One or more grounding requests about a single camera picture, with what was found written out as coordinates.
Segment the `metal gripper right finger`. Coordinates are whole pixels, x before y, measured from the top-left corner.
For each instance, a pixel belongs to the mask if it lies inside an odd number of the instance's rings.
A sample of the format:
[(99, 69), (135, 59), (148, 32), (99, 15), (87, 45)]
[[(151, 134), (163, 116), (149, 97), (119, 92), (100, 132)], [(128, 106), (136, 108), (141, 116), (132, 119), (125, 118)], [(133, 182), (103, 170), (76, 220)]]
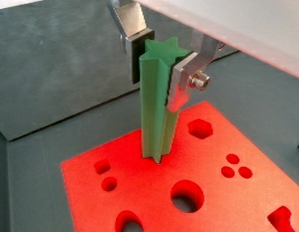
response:
[(190, 89), (203, 91), (210, 83), (210, 76), (203, 71), (214, 61), (223, 43), (207, 34), (199, 42), (200, 51), (190, 53), (174, 66), (167, 99), (167, 109), (171, 112), (179, 111), (188, 102)]

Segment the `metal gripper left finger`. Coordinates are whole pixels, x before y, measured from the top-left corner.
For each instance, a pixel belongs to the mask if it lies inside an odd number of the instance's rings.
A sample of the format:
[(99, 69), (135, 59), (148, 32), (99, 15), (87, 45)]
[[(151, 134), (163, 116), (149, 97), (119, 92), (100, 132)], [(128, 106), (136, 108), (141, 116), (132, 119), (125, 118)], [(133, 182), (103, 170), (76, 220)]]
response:
[(133, 0), (107, 0), (107, 5), (121, 35), (131, 81), (139, 83), (139, 58), (145, 52), (145, 40), (155, 39), (155, 31), (147, 26), (140, 3)]

